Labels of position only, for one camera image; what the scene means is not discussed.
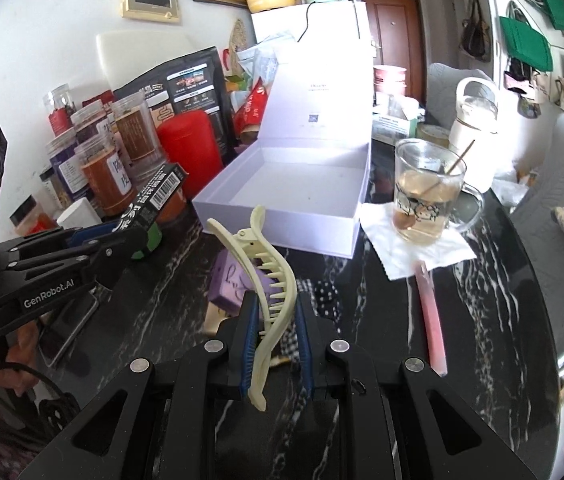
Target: black marble table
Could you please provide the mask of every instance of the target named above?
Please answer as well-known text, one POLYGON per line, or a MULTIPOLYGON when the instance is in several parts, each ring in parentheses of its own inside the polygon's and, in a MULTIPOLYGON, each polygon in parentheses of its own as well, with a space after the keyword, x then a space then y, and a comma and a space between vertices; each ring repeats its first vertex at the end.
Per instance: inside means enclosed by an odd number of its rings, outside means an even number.
MULTIPOLYGON (((393 194, 393 149, 373 143, 369 201, 393 194)), ((446 380, 531 468, 552 470, 558 440, 558 373, 544 300, 522 244, 495 195, 466 234, 477 258, 433 271, 446 345, 446 380)), ((83 406, 137 357, 162 362, 203 342, 210 271, 220 243, 192 211, 165 230, 146 261, 125 270, 109 304, 49 375, 83 406)), ((390 282, 360 231, 351 260, 282 250, 303 290, 331 283, 338 328, 374 356, 427 359, 414 278, 390 282)), ((216 406, 219 479, 339 478, 334 401, 307 403, 291 365, 271 370, 260 413, 247 402, 216 406)))

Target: wooden door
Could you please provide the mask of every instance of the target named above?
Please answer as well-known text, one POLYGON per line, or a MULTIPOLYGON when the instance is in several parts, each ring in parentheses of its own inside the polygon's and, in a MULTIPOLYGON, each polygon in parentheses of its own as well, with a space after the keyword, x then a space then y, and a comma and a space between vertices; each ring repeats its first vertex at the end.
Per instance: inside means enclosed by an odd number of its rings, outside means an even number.
POLYGON ((366 2, 371 36, 379 47, 375 64, 407 69, 406 95, 425 101, 425 53, 419 0, 366 2))

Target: stirring stick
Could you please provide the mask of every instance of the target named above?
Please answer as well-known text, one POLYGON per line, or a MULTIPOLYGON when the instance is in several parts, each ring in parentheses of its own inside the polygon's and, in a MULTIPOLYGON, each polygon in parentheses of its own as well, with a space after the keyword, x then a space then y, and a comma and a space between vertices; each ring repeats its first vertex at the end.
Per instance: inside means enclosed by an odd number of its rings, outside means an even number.
MULTIPOLYGON (((466 147, 466 149, 462 152, 462 155, 459 156, 459 158, 453 163, 453 165, 448 169, 448 171, 445 171, 443 174, 444 175, 449 175, 451 174, 451 172, 457 167, 458 164, 460 164, 460 162, 462 162, 462 159, 464 158, 464 156, 469 152, 469 150, 473 147, 473 144, 475 144, 475 139, 473 139, 471 141, 471 143, 466 147)), ((433 191, 437 186, 439 186, 440 184, 442 184, 441 180, 438 180, 435 184, 433 184, 433 186, 429 187, 424 193, 422 193, 420 195, 420 198, 424 198, 426 194, 428 194, 430 191, 433 191)))
POLYGON ((424 326, 427 332, 428 363, 440 376, 444 377, 448 371, 446 367, 446 351, 444 350, 444 337, 438 304, 433 290, 433 282, 428 274, 424 261, 415 262, 415 281, 419 292, 419 302, 422 305, 424 326))

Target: black cable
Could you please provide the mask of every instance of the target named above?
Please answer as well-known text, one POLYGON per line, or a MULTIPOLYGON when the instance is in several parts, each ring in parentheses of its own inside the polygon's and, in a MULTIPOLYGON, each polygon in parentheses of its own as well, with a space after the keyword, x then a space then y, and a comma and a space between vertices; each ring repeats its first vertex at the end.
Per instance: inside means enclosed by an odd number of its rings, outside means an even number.
POLYGON ((357 25, 357 38, 362 39, 362 34, 360 33, 360 20, 357 17, 357 8, 355 8, 355 0, 349 0, 353 4, 353 12, 355 13, 355 24, 357 25))
POLYGON ((306 28, 304 29, 304 32, 300 36, 299 40, 297 40, 297 43, 300 43, 300 41, 302 41, 302 38, 306 34, 306 31, 309 30, 309 9, 311 8, 311 5, 315 4, 315 3, 316 2, 311 2, 311 3, 309 3, 309 6, 306 7, 306 28))
MULTIPOLYGON (((74 409, 74 405, 75 405, 74 399, 72 399, 72 398, 67 399, 66 395, 59 389, 59 387, 57 387, 57 384, 52 382, 43 373, 40 373, 39 371, 34 370, 33 368, 26 366, 26 365, 23 365, 23 364, 20 364, 20 363, 9 363, 9 362, 1 362, 0 363, 0 370, 8 370, 8 369, 9 370, 16 370, 16 371, 19 371, 19 372, 26 372, 26 373, 31 374, 33 377, 39 379, 44 384, 49 386, 49 388, 55 393, 55 395, 57 395, 57 397, 59 399, 65 399, 66 400, 65 409, 62 409, 63 404, 59 404, 57 406, 54 406, 54 408, 60 410, 60 415, 63 415, 66 420, 71 420, 77 414, 76 410, 74 409)), ((8 413, 10 413, 17 420, 19 420, 21 423, 23 423, 28 428, 28 430, 35 433, 37 435, 37 437, 39 437, 43 440, 46 440, 46 442, 50 442, 52 440, 52 438, 55 436, 56 432, 54 430, 52 422, 50 420, 48 420, 47 417, 44 414, 42 414, 42 417, 41 417, 40 427, 36 428, 36 427, 34 427, 30 424, 30 421, 27 421, 23 417, 21 417, 1 397, 0 397, 0 404, 2 405, 2 408, 4 408, 8 413)))
POLYGON ((1 417, 0 417, 0 442, 5 442, 7 444, 15 444, 16 446, 19 446, 22 449, 30 450, 34 452, 39 452, 48 444, 48 441, 46 439, 42 440, 33 436, 32 434, 12 428, 10 425, 5 423, 1 417))

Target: white gift box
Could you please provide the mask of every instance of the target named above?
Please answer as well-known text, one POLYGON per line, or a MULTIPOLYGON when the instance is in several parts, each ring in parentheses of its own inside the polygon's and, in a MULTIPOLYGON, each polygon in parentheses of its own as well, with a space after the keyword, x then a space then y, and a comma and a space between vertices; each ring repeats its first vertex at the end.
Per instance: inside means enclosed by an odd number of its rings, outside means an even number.
POLYGON ((261 204, 273 245, 351 258, 371 163, 373 58, 361 40, 276 54, 257 141, 193 206, 204 228, 215 218, 236 233, 261 204))

